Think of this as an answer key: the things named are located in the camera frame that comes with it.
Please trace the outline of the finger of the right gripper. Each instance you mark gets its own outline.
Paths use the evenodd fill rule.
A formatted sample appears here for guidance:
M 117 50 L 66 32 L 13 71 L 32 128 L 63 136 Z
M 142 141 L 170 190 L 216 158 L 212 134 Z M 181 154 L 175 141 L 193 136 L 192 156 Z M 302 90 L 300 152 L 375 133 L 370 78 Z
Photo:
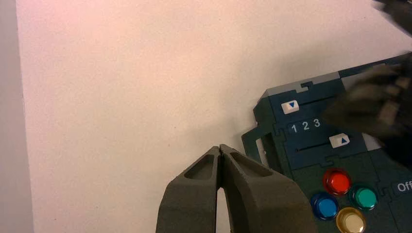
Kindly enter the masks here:
M 379 100 L 337 98 L 322 117 L 336 127 L 384 139 L 391 137 L 391 127 L 378 119 L 382 107 L 383 102 Z
M 401 65 L 379 64 L 362 74 L 346 92 L 347 100 L 385 100 L 401 93 L 396 85 L 401 74 Z

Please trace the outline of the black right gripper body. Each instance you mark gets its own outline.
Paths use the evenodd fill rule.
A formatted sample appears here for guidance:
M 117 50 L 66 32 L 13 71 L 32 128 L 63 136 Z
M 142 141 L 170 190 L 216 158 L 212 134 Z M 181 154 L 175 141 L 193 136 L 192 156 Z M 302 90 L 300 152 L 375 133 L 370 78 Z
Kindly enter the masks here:
M 396 114 L 395 126 L 399 132 L 383 139 L 384 149 L 399 164 L 412 167 L 412 54 L 407 53 L 400 65 L 398 80 L 406 81 L 406 88 L 401 89 L 395 102 L 400 104 Z

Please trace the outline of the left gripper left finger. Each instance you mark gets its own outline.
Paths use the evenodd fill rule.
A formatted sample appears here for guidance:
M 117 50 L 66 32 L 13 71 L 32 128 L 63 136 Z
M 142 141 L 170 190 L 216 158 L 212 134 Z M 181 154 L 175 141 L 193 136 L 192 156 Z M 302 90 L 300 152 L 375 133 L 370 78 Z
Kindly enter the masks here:
M 176 176 L 161 200 L 157 233 L 214 233 L 221 153 L 212 146 Z

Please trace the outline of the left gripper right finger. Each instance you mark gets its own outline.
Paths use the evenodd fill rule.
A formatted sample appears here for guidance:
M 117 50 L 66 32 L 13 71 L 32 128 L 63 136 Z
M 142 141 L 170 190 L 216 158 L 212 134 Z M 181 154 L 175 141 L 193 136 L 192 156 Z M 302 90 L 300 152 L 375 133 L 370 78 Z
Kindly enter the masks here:
M 316 233 L 311 205 L 296 182 L 221 144 L 222 188 L 233 233 Z

